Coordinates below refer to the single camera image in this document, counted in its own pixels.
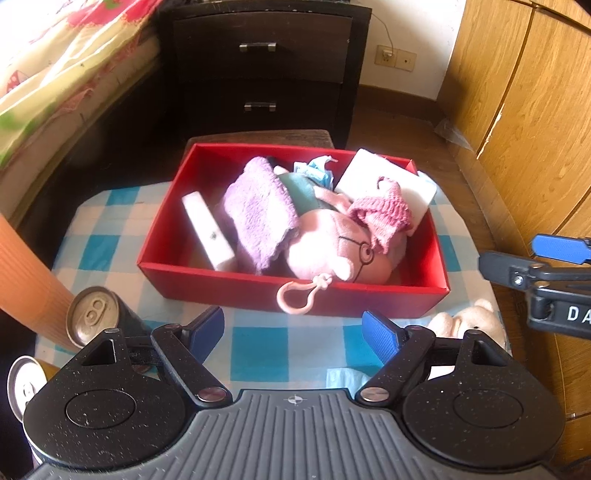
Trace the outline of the red cardboard box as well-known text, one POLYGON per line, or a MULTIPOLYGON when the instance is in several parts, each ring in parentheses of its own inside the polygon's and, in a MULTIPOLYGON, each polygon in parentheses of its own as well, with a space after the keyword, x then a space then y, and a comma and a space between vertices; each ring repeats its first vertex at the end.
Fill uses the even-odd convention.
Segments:
POLYGON ((419 318, 450 290, 429 214, 389 159, 345 195, 294 164, 317 148, 195 144, 147 234, 138 265, 164 297, 291 314, 419 318))

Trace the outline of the dark Starbucks coffee can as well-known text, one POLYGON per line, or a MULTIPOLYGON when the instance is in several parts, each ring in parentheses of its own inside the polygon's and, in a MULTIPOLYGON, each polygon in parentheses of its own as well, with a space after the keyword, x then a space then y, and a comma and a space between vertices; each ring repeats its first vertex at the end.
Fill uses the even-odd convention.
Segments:
POLYGON ((92 286, 79 292, 68 308, 65 330, 78 348, 105 329, 118 328, 127 337, 148 336, 150 328, 113 291, 92 286))

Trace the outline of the bed with floral quilt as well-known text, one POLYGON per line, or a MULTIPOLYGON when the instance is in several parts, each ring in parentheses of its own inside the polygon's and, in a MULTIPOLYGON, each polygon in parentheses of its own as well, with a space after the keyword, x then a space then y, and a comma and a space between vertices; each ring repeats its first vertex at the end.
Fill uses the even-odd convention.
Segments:
POLYGON ((1 4, 1 213, 15 223, 82 134, 156 66, 156 1, 1 4))

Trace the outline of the beige wall socket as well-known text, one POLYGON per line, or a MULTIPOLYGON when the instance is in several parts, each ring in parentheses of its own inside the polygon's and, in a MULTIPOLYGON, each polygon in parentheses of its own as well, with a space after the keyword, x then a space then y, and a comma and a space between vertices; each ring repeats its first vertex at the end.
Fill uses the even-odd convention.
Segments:
POLYGON ((382 67, 413 72, 416 65, 416 59, 417 55, 413 52, 378 45, 375 55, 375 64, 382 67))

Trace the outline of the pink knitted sock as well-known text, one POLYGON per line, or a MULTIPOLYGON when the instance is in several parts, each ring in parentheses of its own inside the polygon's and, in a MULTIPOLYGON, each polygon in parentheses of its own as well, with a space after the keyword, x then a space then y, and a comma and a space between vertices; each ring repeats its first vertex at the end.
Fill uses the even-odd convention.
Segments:
POLYGON ((346 214, 369 230, 372 248, 383 254, 390 252, 394 236, 413 226, 400 185, 384 176, 377 180, 377 192, 353 200, 346 214))

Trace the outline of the blue drink can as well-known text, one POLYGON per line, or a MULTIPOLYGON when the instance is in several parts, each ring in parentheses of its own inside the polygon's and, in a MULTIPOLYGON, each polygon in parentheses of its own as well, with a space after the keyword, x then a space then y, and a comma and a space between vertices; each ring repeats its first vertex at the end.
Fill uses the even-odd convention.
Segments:
POLYGON ((23 355, 11 365, 6 390, 10 408, 19 422, 23 421, 24 412, 32 398, 59 371, 53 364, 23 355))

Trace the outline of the white teddy bear plush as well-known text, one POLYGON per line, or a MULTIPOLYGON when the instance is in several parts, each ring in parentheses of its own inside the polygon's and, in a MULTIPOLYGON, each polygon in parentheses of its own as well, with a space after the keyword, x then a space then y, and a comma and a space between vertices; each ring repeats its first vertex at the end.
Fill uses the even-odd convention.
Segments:
POLYGON ((438 313, 431 319, 428 328, 438 337, 459 339, 462 339, 468 330, 480 330, 509 351, 505 328, 492 304, 486 299, 478 299, 473 306, 455 315, 447 312, 438 313))

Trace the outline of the orange ribbed bottle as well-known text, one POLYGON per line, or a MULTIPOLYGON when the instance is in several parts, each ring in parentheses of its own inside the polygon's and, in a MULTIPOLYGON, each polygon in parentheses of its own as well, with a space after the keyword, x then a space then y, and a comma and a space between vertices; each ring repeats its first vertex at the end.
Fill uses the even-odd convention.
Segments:
POLYGON ((35 333, 68 346, 65 319, 73 298, 1 216, 1 309, 35 333))

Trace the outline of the blue white checkered tablecloth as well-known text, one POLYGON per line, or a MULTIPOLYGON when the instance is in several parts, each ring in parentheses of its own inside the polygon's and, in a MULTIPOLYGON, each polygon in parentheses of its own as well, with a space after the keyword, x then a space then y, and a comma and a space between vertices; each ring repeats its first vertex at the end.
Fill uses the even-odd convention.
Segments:
MULTIPOLYGON (((54 275, 72 293, 104 286, 155 328, 186 324, 204 304, 162 297, 136 265, 148 228, 168 189, 159 183, 99 193, 76 211, 56 260, 54 275)), ((478 252, 468 227, 443 191, 430 205, 445 258, 450 293, 433 314, 455 314, 478 299, 496 300, 478 271, 478 252)), ((382 366, 363 340, 360 317, 290 316, 224 308, 221 341, 206 368, 232 393, 242 389, 321 389, 332 368, 368 376, 382 366)))

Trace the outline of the wooden wardrobe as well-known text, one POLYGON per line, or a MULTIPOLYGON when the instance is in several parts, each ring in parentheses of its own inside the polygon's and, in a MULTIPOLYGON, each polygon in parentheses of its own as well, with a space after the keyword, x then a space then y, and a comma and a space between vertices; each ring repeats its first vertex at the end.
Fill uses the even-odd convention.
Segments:
POLYGON ((499 250, 589 234, 588 2, 468 2, 437 101, 499 250))

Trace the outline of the pink pig plush toy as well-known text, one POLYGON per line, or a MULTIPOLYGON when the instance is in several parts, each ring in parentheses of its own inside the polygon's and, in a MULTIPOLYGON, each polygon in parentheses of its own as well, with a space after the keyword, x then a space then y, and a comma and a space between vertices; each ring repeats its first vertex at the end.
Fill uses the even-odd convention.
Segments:
POLYGON ((383 254, 372 248, 369 230, 348 215, 332 209, 305 213, 284 253, 295 279, 277 291, 277 305, 287 314, 304 315, 332 283, 387 283, 406 255, 410 229, 394 236, 390 252, 383 254))

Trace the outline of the purple quilted cloth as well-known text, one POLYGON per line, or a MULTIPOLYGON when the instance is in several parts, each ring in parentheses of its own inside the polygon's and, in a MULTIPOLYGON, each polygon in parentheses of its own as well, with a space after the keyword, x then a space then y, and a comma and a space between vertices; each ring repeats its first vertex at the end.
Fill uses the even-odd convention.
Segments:
POLYGON ((235 247, 238 269, 260 275, 298 233, 298 214, 270 162, 254 157, 215 207, 222 232, 235 247))

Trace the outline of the white sponge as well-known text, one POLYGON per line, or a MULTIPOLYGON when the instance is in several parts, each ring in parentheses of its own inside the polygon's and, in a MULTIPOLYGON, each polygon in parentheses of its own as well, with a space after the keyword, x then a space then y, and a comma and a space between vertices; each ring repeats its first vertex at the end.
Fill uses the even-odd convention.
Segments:
POLYGON ((213 269, 219 272, 235 271, 235 251, 226 240, 201 194, 197 191, 186 194, 182 198, 182 203, 213 269))

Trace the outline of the dark wooden nightstand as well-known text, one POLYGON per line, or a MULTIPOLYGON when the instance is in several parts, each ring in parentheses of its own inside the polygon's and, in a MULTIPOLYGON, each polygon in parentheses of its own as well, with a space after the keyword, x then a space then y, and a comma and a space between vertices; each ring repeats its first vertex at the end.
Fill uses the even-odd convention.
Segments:
POLYGON ((161 78, 191 130, 322 129, 342 147, 370 17, 349 1, 164 1, 161 78))

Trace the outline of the wooden stool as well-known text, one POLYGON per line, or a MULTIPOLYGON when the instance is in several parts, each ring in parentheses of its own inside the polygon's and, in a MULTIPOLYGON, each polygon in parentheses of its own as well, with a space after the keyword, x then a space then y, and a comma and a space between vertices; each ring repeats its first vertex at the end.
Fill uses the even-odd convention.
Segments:
POLYGON ((270 144, 325 149, 335 148, 329 132, 321 129, 263 130, 191 137, 185 145, 184 152, 187 153, 197 143, 270 144))

